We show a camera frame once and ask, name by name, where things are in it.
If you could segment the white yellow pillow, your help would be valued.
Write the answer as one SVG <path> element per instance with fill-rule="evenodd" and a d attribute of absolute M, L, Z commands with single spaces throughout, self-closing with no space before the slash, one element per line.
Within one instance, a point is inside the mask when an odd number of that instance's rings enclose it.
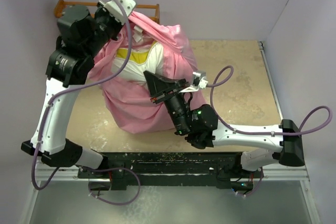
<path fill-rule="evenodd" d="M 144 86 L 146 84 L 144 71 L 163 75 L 163 51 L 163 45 L 159 42 L 153 42 L 150 46 L 132 49 L 129 61 L 118 77 Z"/>

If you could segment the pink satin pillowcase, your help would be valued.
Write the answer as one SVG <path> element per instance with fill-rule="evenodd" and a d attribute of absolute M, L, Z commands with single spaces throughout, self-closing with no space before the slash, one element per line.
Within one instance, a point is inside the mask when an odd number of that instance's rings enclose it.
<path fill-rule="evenodd" d="M 122 28 L 118 40 L 109 40 L 95 56 L 88 78 L 100 81 L 127 65 L 115 78 L 101 84 L 107 109 L 117 126 L 129 133 L 148 133 L 174 128 L 164 103 L 155 104 L 155 88 L 144 72 L 168 79 L 192 80 L 197 62 L 188 37 L 180 25 L 159 25 L 133 12 L 129 18 L 132 39 Z"/>

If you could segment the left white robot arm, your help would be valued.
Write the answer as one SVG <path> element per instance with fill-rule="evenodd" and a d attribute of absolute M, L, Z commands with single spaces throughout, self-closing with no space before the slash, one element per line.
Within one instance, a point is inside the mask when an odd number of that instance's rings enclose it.
<path fill-rule="evenodd" d="M 99 2 L 94 15 L 87 6 L 72 5 L 57 20 L 59 37 L 46 69 L 46 94 L 33 137 L 22 142 L 23 152 L 37 154 L 50 167 L 89 167 L 96 178 L 104 177 L 108 165 L 103 154 L 66 138 L 74 103 L 94 67 L 94 58 L 110 40 L 117 39 L 131 7 L 124 1 Z"/>

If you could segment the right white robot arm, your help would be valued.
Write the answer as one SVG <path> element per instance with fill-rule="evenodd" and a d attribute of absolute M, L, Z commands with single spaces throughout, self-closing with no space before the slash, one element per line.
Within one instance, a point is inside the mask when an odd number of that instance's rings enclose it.
<path fill-rule="evenodd" d="M 144 77 L 152 103 L 164 103 L 175 134 L 184 137 L 193 147 L 201 150 L 226 145 L 255 148 L 239 154 L 233 166 L 238 177 L 246 177 L 274 163 L 290 167 L 305 165 L 302 137 L 292 120 L 269 126 L 226 125 L 209 104 L 191 109 L 190 100 L 185 100 L 184 96 L 208 87 L 205 72 L 194 71 L 191 82 L 169 79 L 149 71 L 144 72 Z"/>

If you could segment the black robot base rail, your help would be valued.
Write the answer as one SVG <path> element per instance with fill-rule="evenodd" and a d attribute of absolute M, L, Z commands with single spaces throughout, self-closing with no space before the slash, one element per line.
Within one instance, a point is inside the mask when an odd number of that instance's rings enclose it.
<path fill-rule="evenodd" d="M 240 152 L 106 152 L 112 172 L 95 173 L 81 168 L 78 177 L 101 182 L 102 189 L 128 186 L 211 186 L 250 190 L 263 176 L 258 168 L 241 168 Z"/>

